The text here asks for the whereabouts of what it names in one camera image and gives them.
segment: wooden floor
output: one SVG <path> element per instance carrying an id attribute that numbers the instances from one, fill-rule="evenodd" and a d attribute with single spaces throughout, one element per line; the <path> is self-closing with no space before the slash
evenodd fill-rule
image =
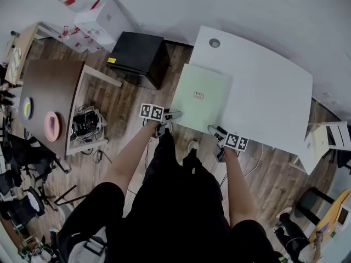
<path id="1" fill-rule="evenodd" d="M 124 81 L 122 81 L 123 84 L 120 88 L 105 82 L 102 83 L 98 79 L 93 79 L 89 83 L 86 104 L 94 105 L 95 108 L 98 108 L 108 123 L 106 136 L 109 139 L 109 143 L 103 150 L 110 158 L 117 155 L 140 129 L 141 119 L 138 117 L 138 112 L 141 103 L 147 102 L 170 107 L 181 71 L 184 64 L 188 63 L 192 49 L 173 44 L 168 44 L 167 49 L 171 57 L 171 65 L 159 91 L 137 87 Z M 89 66 L 116 77 L 113 72 L 105 68 L 108 58 L 107 53 L 78 54 L 53 39 L 46 40 L 45 45 L 34 43 L 29 58 L 85 60 Z M 335 121 L 335 119 L 320 105 L 315 105 L 312 101 L 310 121 L 325 122 Z M 18 120 L 15 120 L 13 123 L 13 129 L 14 134 L 22 136 L 23 129 Z M 218 164 L 212 154 L 215 147 L 214 139 L 207 134 L 179 125 L 174 125 L 173 136 L 179 162 L 184 157 L 188 143 L 193 139 L 198 140 L 200 142 L 199 158 L 203 165 L 220 183 L 223 181 L 225 165 Z M 157 140 L 153 139 L 149 145 L 149 161 L 152 159 L 156 145 Z M 263 151 L 262 159 L 258 163 L 261 151 Z M 141 187 L 141 181 L 145 174 L 145 155 L 146 151 L 129 186 L 124 208 L 125 215 L 129 212 L 135 194 Z M 283 248 L 271 229 L 276 224 L 276 213 L 288 205 L 293 205 L 301 194 L 311 186 L 316 186 L 322 192 L 327 192 L 336 170 L 336 165 L 329 163 L 330 157 L 326 157 L 321 160 L 313 173 L 308 176 L 295 168 L 289 167 L 288 162 L 292 157 L 293 155 L 289 153 L 277 149 L 273 150 L 269 146 L 261 146 L 261 144 L 254 141 L 250 141 L 247 151 L 239 155 L 242 171 L 245 174 L 249 173 L 258 163 L 257 169 L 247 175 L 246 180 L 259 208 L 259 222 L 266 229 L 275 250 L 279 251 L 282 251 Z M 71 192 L 67 198 L 74 198 L 89 193 L 99 183 L 110 166 L 110 162 L 106 158 L 103 158 L 100 164 L 95 164 L 92 156 L 85 156 L 81 153 L 69 156 L 66 161 L 72 169 L 71 172 L 65 175 L 62 171 L 56 169 L 49 176 L 47 184 L 57 196 L 71 186 L 77 185 L 78 188 Z M 22 187 L 27 188 L 29 185 L 30 181 L 25 176 Z M 222 192 L 225 198 L 223 207 L 226 217 L 228 217 L 227 181 L 224 181 L 222 184 Z M 297 219 L 296 222 L 302 228 L 309 224 L 306 218 Z M 29 229 L 38 238 L 42 235 L 46 235 L 49 238 L 49 228 L 60 228 L 61 226 L 62 222 L 59 213 L 48 209 L 39 219 L 34 219 L 30 222 Z"/>

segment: person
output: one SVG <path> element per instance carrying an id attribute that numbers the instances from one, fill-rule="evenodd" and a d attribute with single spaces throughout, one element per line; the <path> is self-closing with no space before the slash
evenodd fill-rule
<path id="1" fill-rule="evenodd" d="M 159 138 L 131 211 L 122 218 L 128 185 L 157 126 L 158 122 L 148 121 L 141 128 L 115 157 L 102 182 L 67 218 L 58 233 L 63 261 L 78 262 L 72 259 L 73 248 L 75 251 L 78 243 L 88 243 L 90 238 L 100 241 L 97 233 L 105 226 L 107 262 L 224 258 L 278 263 L 265 230 L 257 222 L 254 201 L 235 151 L 224 149 L 228 224 L 219 183 L 196 156 L 199 143 L 189 144 L 189 154 L 181 166 L 168 129 Z"/>
<path id="2" fill-rule="evenodd" d="M 276 215 L 280 223 L 273 228 L 274 233 L 294 263 L 317 262 L 320 259 L 320 241 L 317 241 L 314 250 L 314 244 L 310 243 L 301 228 L 290 219 L 291 210 L 292 207 L 287 207 Z"/>

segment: stool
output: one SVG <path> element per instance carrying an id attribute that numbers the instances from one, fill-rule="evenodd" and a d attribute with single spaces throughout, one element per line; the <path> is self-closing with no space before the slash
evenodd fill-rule
<path id="1" fill-rule="evenodd" d="M 312 187 L 308 189 L 298 200 L 295 207 L 295 216 L 297 218 L 305 216 L 309 221 L 311 221 L 314 225 L 317 226 L 320 219 L 311 211 L 311 209 L 316 203 L 318 197 L 324 199 L 330 204 L 334 202 L 334 199 L 332 199 L 328 195 L 325 195 L 316 187 Z"/>

